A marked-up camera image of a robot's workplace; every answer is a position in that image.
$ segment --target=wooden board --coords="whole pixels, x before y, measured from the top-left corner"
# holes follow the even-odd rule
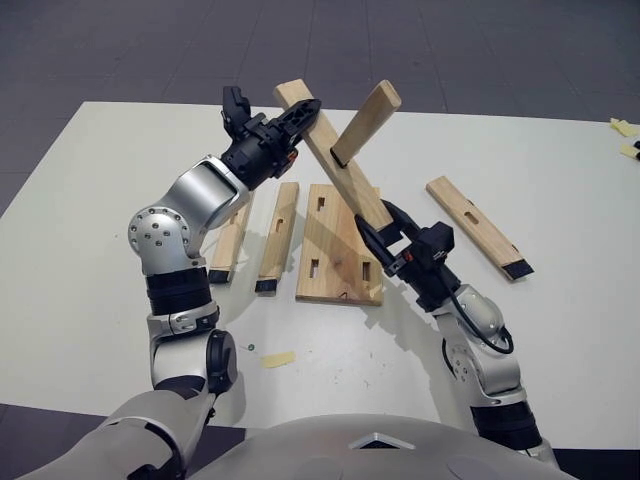
[[[247,204],[220,227],[220,236],[218,237],[216,249],[211,259],[211,267],[209,268],[209,281],[211,283],[227,283],[231,281],[233,270],[238,261],[240,245],[242,245],[242,240],[244,239],[247,221],[249,220],[252,201],[253,193],[251,193]]]
[[[426,189],[510,280],[533,272],[509,239],[447,177],[427,183]]]
[[[353,212],[333,185],[311,185],[296,298],[382,305],[382,297],[382,268],[364,245]]]
[[[285,109],[299,100],[313,98],[302,80],[278,85],[274,90],[274,96],[280,106]],[[342,168],[331,155],[331,147],[338,141],[338,134],[322,110],[314,125],[302,134],[302,138],[354,214],[360,214],[378,231],[393,222],[391,215],[355,159]]]
[[[336,161],[345,167],[400,105],[402,100],[391,82],[378,83],[331,148]]]
[[[258,284],[265,280],[280,280],[287,262],[289,245],[291,244],[299,191],[300,186],[297,182],[283,182],[280,185],[264,256],[262,257],[262,266],[258,274]],[[256,291],[259,290],[258,284],[256,284]]]

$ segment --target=rectangular slot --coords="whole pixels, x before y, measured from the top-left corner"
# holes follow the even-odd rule
[[[471,223],[473,223],[474,225],[477,225],[478,223],[480,223],[478,222],[478,219],[471,212],[464,212],[464,216],[467,217],[467,219],[469,219]]]
[[[311,259],[311,270],[309,270],[309,278],[316,278],[318,276],[318,265],[320,261],[317,258]]]
[[[369,282],[371,280],[371,262],[362,262],[362,281]]]

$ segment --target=gray floor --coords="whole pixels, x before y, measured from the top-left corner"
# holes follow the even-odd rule
[[[83,100],[640,121],[638,0],[0,0],[0,214]]]

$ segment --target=wooden stick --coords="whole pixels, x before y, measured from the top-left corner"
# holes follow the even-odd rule
[[[533,273],[518,249],[447,177],[436,178],[426,188],[507,278]]]
[[[313,98],[303,80],[280,84],[273,94],[285,109],[299,100]],[[331,147],[338,141],[338,134],[322,110],[318,113],[315,124],[302,134],[302,138],[354,214],[362,216],[377,231],[393,222],[355,160],[350,161],[345,168],[334,160]]]
[[[389,80],[382,80],[376,85],[331,148],[340,166],[347,166],[400,105],[402,100]]]
[[[278,280],[287,262],[299,191],[300,185],[297,182],[284,182],[280,185],[256,282],[256,293],[273,295],[276,292]]]
[[[247,204],[222,225],[209,268],[209,283],[229,283],[238,261],[240,245],[249,220],[253,193]]]

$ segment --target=yellow tape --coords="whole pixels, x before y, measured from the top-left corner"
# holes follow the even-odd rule
[[[612,118],[611,128],[617,130],[625,137],[635,137],[636,135],[638,135],[638,130],[636,130],[633,125],[630,125],[626,120],[618,120],[617,118]]]
[[[276,368],[296,361],[295,352],[276,353],[260,359],[262,368]]]
[[[625,143],[620,147],[620,153],[637,160],[636,155],[640,153],[640,150]]]

